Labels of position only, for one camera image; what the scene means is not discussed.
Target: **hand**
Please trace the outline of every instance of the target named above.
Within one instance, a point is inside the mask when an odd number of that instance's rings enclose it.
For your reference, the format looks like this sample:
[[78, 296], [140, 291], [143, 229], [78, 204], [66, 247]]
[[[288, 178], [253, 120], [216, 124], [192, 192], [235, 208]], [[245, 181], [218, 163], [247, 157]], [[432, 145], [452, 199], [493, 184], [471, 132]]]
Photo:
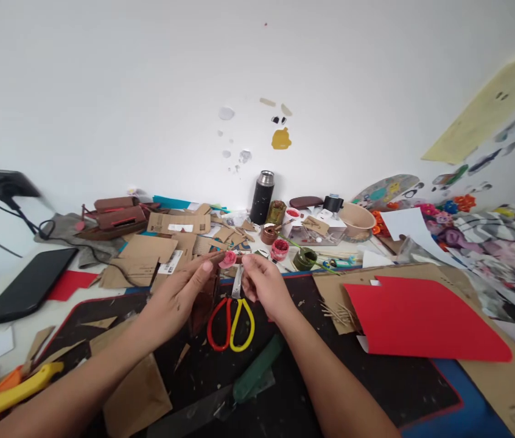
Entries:
[[242, 259], [245, 272], [241, 280], [245, 296], [259, 300], [274, 322], [281, 321], [288, 312], [296, 309], [278, 267], [257, 254], [247, 254]]
[[141, 344], [142, 354], [151, 353], [178, 333], [191, 314], [197, 294], [223, 258], [225, 251], [198, 257], [174, 272], [154, 292], [129, 329], [134, 342]]

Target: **green handle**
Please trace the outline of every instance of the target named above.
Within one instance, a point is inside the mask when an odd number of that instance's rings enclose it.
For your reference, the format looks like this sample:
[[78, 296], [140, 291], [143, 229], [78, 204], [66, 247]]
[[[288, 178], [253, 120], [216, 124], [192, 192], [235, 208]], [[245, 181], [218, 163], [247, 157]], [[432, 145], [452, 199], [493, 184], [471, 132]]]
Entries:
[[243, 403], [250, 397], [251, 390], [260, 382], [264, 373], [280, 355], [284, 341], [280, 335], [274, 335], [262, 352], [251, 363], [247, 370], [233, 384], [233, 399]]

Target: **red foam sheet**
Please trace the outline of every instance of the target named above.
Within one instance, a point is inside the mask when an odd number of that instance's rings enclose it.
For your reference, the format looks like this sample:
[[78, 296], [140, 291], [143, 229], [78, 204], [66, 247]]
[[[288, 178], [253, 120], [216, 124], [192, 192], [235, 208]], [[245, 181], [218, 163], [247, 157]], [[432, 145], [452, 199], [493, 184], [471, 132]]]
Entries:
[[97, 274], [65, 271], [47, 299], [67, 301], [77, 289], [87, 289]]
[[432, 280], [377, 277], [345, 285], [369, 353], [510, 362], [504, 340], [453, 291]]

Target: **black cable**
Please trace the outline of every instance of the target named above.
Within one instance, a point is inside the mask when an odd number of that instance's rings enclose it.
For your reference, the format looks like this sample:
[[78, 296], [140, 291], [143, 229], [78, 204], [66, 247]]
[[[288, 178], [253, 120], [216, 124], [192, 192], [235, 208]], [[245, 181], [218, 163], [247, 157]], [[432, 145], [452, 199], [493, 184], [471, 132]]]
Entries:
[[[124, 271], [123, 268], [121, 268], [120, 266], [117, 266], [117, 265], [112, 265], [111, 263], [108, 263], [108, 262], [104, 262], [103, 260], [101, 260], [97, 254], [96, 254], [96, 250], [95, 248], [93, 248], [91, 245], [86, 245], [86, 244], [83, 244], [83, 243], [71, 243], [69, 242], [67, 239], [64, 239], [62, 237], [51, 237], [52, 233], [55, 231], [55, 227], [56, 227], [56, 223], [53, 219], [47, 219], [45, 221], [42, 221], [38, 226], [34, 225], [32, 222], [30, 222], [30, 220], [25, 216], [24, 213], [22, 213], [22, 210], [20, 208], [18, 208], [16, 210], [16, 213], [14, 212], [11, 212], [9, 210], [6, 210], [5, 208], [2, 208], [0, 206], [0, 210], [3, 210], [5, 211], [6, 213], [8, 214], [11, 214], [13, 216], [16, 216], [20, 219], [22, 219], [26, 226], [30, 229], [30, 231], [33, 233], [33, 234], [38, 234], [38, 236], [43, 239], [44, 241], [48, 242], [49, 240], [62, 240], [63, 242], [65, 242], [67, 245], [69, 246], [72, 246], [74, 248], [76, 247], [83, 247], [83, 248], [89, 248], [91, 250], [91, 254], [93, 255], [93, 258], [98, 261], [99, 263], [103, 264], [103, 265], [108, 265], [108, 266], [113, 266], [114, 268], [116, 268], [121, 274], [122, 276], [124, 277], [124, 280], [126, 282], [128, 282], [130, 285], [134, 286], [134, 287], [142, 287], [140, 285], [137, 285], [135, 284], [134, 282], [132, 282], [129, 278], [128, 278], [128, 274]], [[49, 230], [48, 233], [45, 233], [42, 228], [45, 224], [47, 224], [48, 222], [52, 222], [52, 228]]]

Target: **black phone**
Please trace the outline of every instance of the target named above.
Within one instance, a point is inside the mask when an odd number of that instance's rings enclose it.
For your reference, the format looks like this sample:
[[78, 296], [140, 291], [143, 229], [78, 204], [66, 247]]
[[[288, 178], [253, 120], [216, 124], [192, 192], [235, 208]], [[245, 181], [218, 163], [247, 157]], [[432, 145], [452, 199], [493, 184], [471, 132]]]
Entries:
[[37, 311], [77, 251], [69, 248], [37, 254], [0, 295], [0, 324]]

